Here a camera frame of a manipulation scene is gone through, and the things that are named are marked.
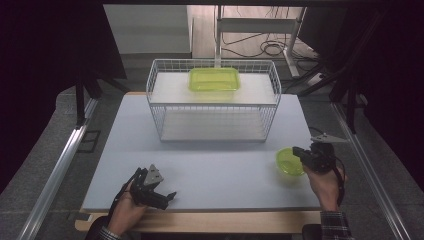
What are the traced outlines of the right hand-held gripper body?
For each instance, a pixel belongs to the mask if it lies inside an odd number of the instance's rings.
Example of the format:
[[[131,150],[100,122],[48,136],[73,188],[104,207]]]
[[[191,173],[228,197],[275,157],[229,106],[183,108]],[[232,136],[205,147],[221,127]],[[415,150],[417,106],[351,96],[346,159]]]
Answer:
[[[311,141],[309,156],[312,158],[312,166],[307,166],[308,168],[317,173],[327,173],[336,169],[338,167],[337,163],[340,163],[339,167],[345,170],[343,162],[335,154],[333,144],[346,143],[346,139],[323,133],[313,136]]]

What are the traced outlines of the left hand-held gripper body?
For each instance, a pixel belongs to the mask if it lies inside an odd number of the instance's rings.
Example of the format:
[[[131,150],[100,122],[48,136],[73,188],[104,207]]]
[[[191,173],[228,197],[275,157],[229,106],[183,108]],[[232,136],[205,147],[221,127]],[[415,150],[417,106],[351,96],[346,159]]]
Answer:
[[[130,187],[130,194],[134,203],[153,207],[155,199],[164,198],[164,195],[155,192],[155,188],[163,180],[164,178],[154,164],[151,164],[149,168],[138,168],[133,175]]]

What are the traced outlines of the green round plastic bowl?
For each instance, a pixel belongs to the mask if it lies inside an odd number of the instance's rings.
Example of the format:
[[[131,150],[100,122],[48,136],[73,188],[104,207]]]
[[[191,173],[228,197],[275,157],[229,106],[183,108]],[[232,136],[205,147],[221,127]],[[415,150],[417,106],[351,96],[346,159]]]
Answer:
[[[301,176],[304,174],[300,158],[293,154],[293,148],[280,149],[275,154],[275,163],[280,172],[290,176]]]

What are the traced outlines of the white wire shelf rack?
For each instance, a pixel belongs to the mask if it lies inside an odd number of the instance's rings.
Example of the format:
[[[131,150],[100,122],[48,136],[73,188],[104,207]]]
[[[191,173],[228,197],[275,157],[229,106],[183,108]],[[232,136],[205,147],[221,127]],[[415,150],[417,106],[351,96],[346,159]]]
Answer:
[[[194,92],[193,68],[235,68],[237,91]],[[281,99],[270,60],[156,59],[146,84],[148,105],[162,141],[264,142]]]

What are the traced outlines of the green rectangular plastic tray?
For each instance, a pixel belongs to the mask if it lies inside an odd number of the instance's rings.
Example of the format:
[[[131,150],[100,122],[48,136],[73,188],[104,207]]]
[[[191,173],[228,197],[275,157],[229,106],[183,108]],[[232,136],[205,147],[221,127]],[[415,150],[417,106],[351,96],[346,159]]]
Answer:
[[[194,92],[237,91],[239,72],[235,68],[193,68],[189,71],[188,88]]]

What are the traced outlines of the person's left hand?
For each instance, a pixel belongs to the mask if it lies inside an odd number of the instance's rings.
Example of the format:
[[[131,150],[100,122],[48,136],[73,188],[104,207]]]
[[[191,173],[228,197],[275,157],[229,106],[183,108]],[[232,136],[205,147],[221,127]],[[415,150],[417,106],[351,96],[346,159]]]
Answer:
[[[132,229],[142,218],[147,206],[134,203],[130,194],[129,184],[119,197],[117,205],[113,211],[107,230],[113,235],[121,237],[125,232]]]

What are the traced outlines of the person's right hand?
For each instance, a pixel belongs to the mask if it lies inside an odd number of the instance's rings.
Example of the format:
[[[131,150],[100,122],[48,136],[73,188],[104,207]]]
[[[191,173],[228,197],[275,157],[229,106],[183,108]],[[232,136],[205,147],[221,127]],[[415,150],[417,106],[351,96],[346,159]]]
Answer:
[[[327,173],[317,173],[303,166],[304,172],[307,174],[310,186],[323,211],[336,212],[339,211],[339,183],[336,173],[330,170]]]

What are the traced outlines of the pale blue table board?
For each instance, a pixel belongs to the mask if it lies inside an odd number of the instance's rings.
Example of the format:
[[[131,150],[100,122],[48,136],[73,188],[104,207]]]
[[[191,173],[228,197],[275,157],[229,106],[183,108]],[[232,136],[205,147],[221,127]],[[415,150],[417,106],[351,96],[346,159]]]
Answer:
[[[284,95],[264,143],[162,142],[143,95],[123,97],[82,208],[107,210],[123,183],[155,165],[164,181],[156,191],[176,194],[173,211],[314,209],[318,200],[302,175],[278,171],[275,154],[310,145],[294,95]]]

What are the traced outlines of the black metal stand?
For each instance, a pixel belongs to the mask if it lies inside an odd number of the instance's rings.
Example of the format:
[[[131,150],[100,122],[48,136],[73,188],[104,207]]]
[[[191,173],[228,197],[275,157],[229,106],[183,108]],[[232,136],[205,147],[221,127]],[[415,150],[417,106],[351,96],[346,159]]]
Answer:
[[[76,75],[75,98],[76,98],[76,129],[80,129],[86,121],[85,95],[87,92],[92,99],[99,99],[102,90],[97,80],[103,80],[112,87],[123,93],[128,93],[130,89],[119,83],[115,78],[94,69],[81,68]]]
[[[345,61],[345,64],[336,72],[328,75],[320,82],[308,87],[298,93],[299,97],[305,97],[324,86],[335,82],[335,85],[329,93],[329,99],[331,102],[340,102],[344,96],[347,96],[346,105],[346,117],[345,121],[349,130],[355,134],[355,108],[356,108],[356,94],[358,91],[358,77],[355,71],[357,70],[360,62],[360,57],[364,54],[366,47],[369,45],[369,41],[372,35],[380,25],[384,18],[387,10],[382,8],[372,11],[371,17],[366,22],[364,29],[358,35],[359,39],[352,47],[352,51],[349,57]]]

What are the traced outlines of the white power strip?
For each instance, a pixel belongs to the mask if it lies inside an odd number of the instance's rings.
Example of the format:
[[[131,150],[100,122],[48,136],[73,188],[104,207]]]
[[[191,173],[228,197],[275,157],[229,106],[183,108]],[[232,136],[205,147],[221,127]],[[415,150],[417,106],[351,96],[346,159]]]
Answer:
[[[323,74],[323,73],[317,73],[310,80],[307,81],[307,85],[308,86],[313,86],[313,85],[319,83],[325,77],[326,77],[325,74]]]

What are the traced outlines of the white cabinet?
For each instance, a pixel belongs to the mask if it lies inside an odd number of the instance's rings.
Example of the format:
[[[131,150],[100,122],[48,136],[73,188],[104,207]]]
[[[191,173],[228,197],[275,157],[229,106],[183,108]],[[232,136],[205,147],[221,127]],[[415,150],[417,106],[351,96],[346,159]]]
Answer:
[[[190,53],[187,5],[104,5],[120,54]]]

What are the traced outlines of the aluminium rail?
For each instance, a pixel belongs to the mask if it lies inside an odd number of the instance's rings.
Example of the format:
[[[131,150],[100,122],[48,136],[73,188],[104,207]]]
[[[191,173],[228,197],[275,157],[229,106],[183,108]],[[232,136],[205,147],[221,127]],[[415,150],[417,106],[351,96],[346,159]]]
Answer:
[[[351,145],[354,155],[360,165],[360,168],[373,192],[376,201],[387,221],[389,227],[396,240],[412,240],[412,235],[409,233],[404,220],[402,219],[397,207],[388,195],[382,182],[380,181],[370,159],[368,158],[359,138],[351,131],[345,121],[345,113],[342,107],[337,103],[331,103],[331,108],[347,137],[347,142]]]
[[[90,99],[83,111],[83,122],[80,127],[76,127],[60,157],[58,158],[55,167],[53,168],[47,182],[45,183],[32,211],[30,212],[25,224],[23,225],[16,240],[35,240],[39,229],[50,209],[53,200],[65,178],[69,166],[74,158],[79,144],[81,143],[87,127],[92,119],[92,115],[96,109],[98,101]]]

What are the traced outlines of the black square floor bracket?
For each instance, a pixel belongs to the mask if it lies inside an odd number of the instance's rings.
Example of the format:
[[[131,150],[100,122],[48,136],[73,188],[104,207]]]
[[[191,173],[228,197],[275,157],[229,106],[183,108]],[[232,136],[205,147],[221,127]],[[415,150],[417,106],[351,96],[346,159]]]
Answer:
[[[100,130],[86,131],[78,146],[78,153],[93,153],[100,137]]]

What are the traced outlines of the white metal desk frame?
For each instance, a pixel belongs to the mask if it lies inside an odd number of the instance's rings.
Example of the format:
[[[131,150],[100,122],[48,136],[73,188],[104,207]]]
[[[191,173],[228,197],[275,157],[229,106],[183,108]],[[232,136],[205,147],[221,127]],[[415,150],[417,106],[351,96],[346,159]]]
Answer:
[[[296,67],[293,49],[296,42],[302,20],[306,11],[301,7],[295,18],[227,18],[223,16],[224,7],[217,5],[215,17],[215,53],[216,60],[222,55],[222,34],[223,33],[255,33],[255,34],[288,34],[289,41],[283,48],[284,59],[287,63],[291,76],[299,78],[300,74]]]

